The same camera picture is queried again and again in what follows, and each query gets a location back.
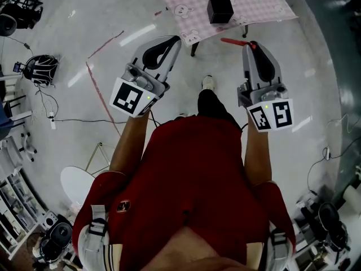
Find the cable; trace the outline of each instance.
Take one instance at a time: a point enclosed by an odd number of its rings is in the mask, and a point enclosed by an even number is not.
[[[361,116],[359,116],[359,119],[357,119],[357,121],[352,125],[351,129],[349,129],[349,122],[350,122],[350,119],[349,119],[349,114],[346,113],[341,119],[339,120],[330,120],[327,125],[326,125],[326,128],[328,127],[328,125],[330,123],[340,123],[342,120],[344,120],[344,118],[347,117],[347,126],[346,126],[346,130],[347,130],[347,133],[351,133],[352,130],[354,129],[354,127],[356,126],[356,124],[360,121],[361,119]]]
[[[24,45],[24,47],[25,47],[26,49],[30,50],[30,51],[32,52],[32,55],[34,56],[33,50],[30,48],[29,44],[23,43],[23,42],[15,39],[15,38],[12,38],[12,37],[9,37],[9,36],[5,36],[5,38],[9,38],[9,39],[11,39],[11,40],[17,41],[18,43],[21,43],[22,45]]]
[[[242,132],[243,132],[243,129],[244,129],[247,125],[248,125],[248,123],[241,127],[241,131],[242,131]]]
[[[153,120],[153,122],[154,122],[154,125],[155,125],[156,128],[157,128],[158,125],[157,125],[156,123],[158,123],[158,121],[155,120],[152,110],[151,110],[151,116],[152,116],[152,120]]]
[[[37,95],[38,93],[40,93],[41,102],[42,102],[42,104],[43,104],[43,106],[44,106],[44,108],[45,108],[46,117],[47,117],[48,119],[53,119],[53,118],[55,118],[56,115],[58,114],[58,111],[59,111],[58,102],[56,101],[56,99],[55,99],[53,96],[51,96],[50,94],[47,94],[47,93],[43,92],[43,91],[40,89],[40,86],[39,86],[39,85],[36,85],[36,84],[34,84],[34,85],[35,85],[36,87],[38,87],[38,91],[35,93],[35,95]],[[47,109],[46,109],[46,106],[45,106],[45,104],[44,104],[43,94],[46,95],[46,96],[48,96],[48,97],[51,97],[51,98],[55,101],[55,103],[56,103],[56,112],[55,112],[55,115],[54,115],[54,116],[48,116],[48,115],[47,115]]]
[[[156,120],[153,119],[148,119],[153,121],[154,123],[158,123],[160,125],[160,123]],[[53,121],[82,121],[83,123],[98,123],[100,121],[103,121],[105,123],[113,123],[113,124],[126,124],[126,121],[120,121],[120,122],[116,122],[116,121],[111,121],[111,120],[81,120],[81,119],[64,119],[64,120],[54,120]]]
[[[331,160],[331,159],[337,159],[337,158],[342,157],[342,156],[346,153],[346,151],[348,151],[348,149],[349,149],[356,141],[358,141],[359,139],[361,139],[361,135],[360,135],[358,138],[354,139],[354,140],[341,152],[340,155],[338,155],[338,156],[330,156],[329,159]],[[327,155],[327,148],[325,147],[325,148],[322,150],[322,157],[323,157],[323,158],[322,158],[321,160],[313,163],[313,165],[311,166],[311,168],[310,168],[310,170],[309,170],[309,173],[307,174],[307,188],[309,189],[309,191],[310,191],[311,193],[313,193],[313,194],[316,195],[316,196],[319,196],[319,195],[318,195],[315,191],[313,191],[313,190],[310,189],[309,177],[310,177],[310,173],[311,173],[312,168],[313,168],[315,165],[317,165],[318,163],[321,163],[323,160],[325,160],[325,159],[326,159],[326,155]]]

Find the black cube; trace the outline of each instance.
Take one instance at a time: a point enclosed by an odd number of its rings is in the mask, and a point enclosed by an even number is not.
[[[207,12],[211,24],[228,23],[234,14],[231,0],[209,0]]]

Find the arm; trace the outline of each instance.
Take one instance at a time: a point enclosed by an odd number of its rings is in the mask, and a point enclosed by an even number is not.
[[[259,133],[249,115],[244,168],[252,186],[272,180],[268,133]]]
[[[126,176],[134,174],[142,158],[149,112],[139,118],[128,118],[112,157],[109,170]]]

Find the power strip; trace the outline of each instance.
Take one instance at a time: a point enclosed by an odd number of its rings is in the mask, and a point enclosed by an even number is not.
[[[50,112],[50,117],[51,117],[51,119],[50,119],[51,129],[56,129],[55,121],[53,119],[54,113],[52,111]]]

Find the white tile floor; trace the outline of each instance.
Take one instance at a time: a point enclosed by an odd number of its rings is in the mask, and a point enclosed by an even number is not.
[[[14,38],[28,43],[35,54],[60,55],[56,74],[56,88],[44,90],[59,103],[57,119],[109,119],[88,73],[86,62],[92,69],[94,80],[108,103],[116,77],[124,72],[133,51],[151,38],[165,34],[178,34],[175,21],[162,0],[42,0],[44,12],[33,30],[17,30]],[[121,47],[119,42],[150,24],[156,29]],[[92,58],[88,57],[110,38],[113,39]],[[246,113],[237,106],[236,87],[244,82],[241,48],[221,42],[220,37],[240,39],[241,29],[202,42],[196,57],[182,46],[168,83],[171,88],[153,108],[156,120],[164,123],[182,112],[196,112],[197,95],[201,80],[212,74],[217,80],[217,94],[236,121],[246,123]],[[270,134],[270,151],[274,180],[284,195],[290,212],[306,189],[306,176],[310,165],[322,157],[327,145],[325,126],[330,119],[340,118],[336,81],[324,83],[323,73],[315,65],[315,57],[297,20],[252,25],[248,40],[265,45],[281,65],[283,80],[294,99],[296,128]],[[15,41],[5,40],[3,69],[11,73],[15,61],[25,62],[30,52]],[[64,213],[70,201],[60,184],[60,172],[69,165],[85,168],[98,142],[115,146],[119,134],[109,123],[57,123],[51,130],[39,94],[30,81],[22,80],[27,93],[28,107],[34,112],[28,129],[38,150],[34,163],[26,162],[24,169],[35,190],[49,209]],[[46,108],[56,110],[47,102]],[[115,121],[126,116],[109,108]],[[118,125],[121,133],[124,125]],[[154,126],[148,124],[147,138]],[[332,142],[341,139],[340,133]],[[245,150],[246,136],[242,137]],[[104,165],[96,160],[94,169]],[[326,170],[317,165],[311,173],[315,182]]]

